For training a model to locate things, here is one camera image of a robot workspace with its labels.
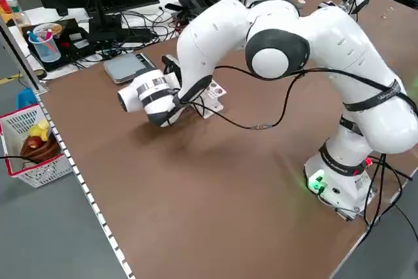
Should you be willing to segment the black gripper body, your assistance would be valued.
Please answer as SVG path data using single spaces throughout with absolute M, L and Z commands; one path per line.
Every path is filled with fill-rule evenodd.
M 163 74 L 170 87 L 182 86 L 182 74 L 178 60 L 172 55 L 162 56 L 162 62 L 165 66 Z

